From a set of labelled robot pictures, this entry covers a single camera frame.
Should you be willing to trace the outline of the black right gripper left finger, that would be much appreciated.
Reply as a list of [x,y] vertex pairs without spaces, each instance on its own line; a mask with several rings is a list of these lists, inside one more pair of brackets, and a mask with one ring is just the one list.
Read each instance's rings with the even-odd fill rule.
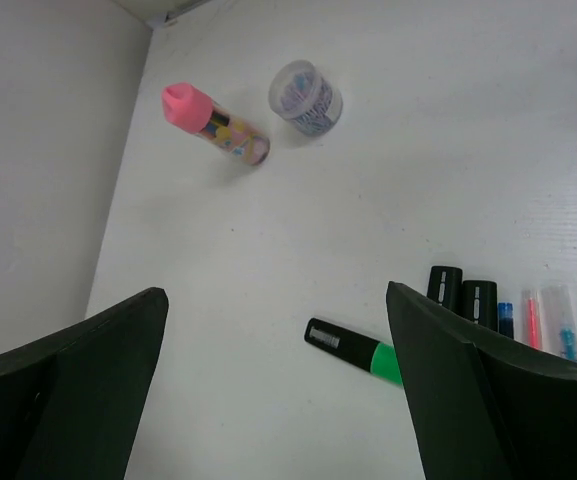
[[168,309],[148,288],[0,354],[0,479],[124,477]]

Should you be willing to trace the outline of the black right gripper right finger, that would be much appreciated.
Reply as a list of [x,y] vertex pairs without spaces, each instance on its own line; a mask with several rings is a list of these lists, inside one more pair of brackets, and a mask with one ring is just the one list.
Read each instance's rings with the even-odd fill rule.
[[428,479],[577,479],[577,362],[465,320],[403,283],[391,336]]

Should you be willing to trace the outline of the pink capped patterned tube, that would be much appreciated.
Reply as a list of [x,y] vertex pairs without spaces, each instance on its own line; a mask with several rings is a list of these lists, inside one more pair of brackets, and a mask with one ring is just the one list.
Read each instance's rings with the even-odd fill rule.
[[223,153],[249,164],[261,164],[270,153],[266,134],[189,83],[165,87],[161,93],[165,119]]

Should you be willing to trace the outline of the clear jar of paper clips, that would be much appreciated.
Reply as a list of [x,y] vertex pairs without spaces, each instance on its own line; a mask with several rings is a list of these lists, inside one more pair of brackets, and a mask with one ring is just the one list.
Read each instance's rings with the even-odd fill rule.
[[290,62],[275,75],[268,102],[275,114],[309,137],[329,132],[343,111],[338,88],[307,60]]

